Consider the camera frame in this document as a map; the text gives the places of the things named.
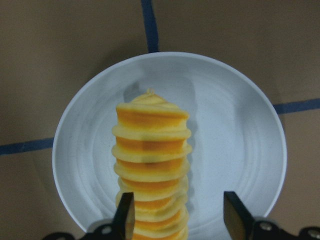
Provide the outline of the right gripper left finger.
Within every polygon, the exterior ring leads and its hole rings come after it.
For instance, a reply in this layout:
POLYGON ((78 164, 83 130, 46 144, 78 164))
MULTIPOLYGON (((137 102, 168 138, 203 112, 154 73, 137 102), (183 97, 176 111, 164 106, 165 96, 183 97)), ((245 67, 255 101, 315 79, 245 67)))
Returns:
POLYGON ((134 234, 134 194, 125 192, 120 198, 115 215, 110 221, 97 221, 82 240, 131 240, 134 234))

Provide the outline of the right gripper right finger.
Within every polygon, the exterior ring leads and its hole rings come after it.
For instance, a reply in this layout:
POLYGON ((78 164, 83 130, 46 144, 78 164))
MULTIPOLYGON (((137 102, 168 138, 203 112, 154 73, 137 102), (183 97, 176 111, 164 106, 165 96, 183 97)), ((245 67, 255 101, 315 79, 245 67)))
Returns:
POLYGON ((318 240, 320 228, 302 228, 293 235, 265 217, 254 217, 234 191, 223 193, 223 220, 233 240, 318 240))

